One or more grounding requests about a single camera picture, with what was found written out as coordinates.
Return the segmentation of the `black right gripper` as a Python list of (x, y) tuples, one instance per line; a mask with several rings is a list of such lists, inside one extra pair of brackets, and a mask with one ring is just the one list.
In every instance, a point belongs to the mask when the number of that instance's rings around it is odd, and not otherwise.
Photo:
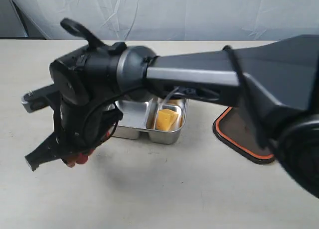
[(122, 118), (123, 113), (114, 102), (80, 107), (60, 93), (53, 110), (53, 132), (25, 160), (35, 171), (41, 164), (95, 149), (113, 136)]

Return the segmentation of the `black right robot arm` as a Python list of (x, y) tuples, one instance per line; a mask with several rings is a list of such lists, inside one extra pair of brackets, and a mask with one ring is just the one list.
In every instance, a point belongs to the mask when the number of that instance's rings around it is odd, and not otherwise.
[(25, 159), (32, 170), (87, 154), (123, 118), (108, 106), (152, 96), (236, 107), (258, 145), (313, 196), (319, 195), (319, 37), (157, 56), (145, 46), (88, 44), (50, 63), (53, 84), (23, 96), (28, 112), (53, 109), (53, 133)]

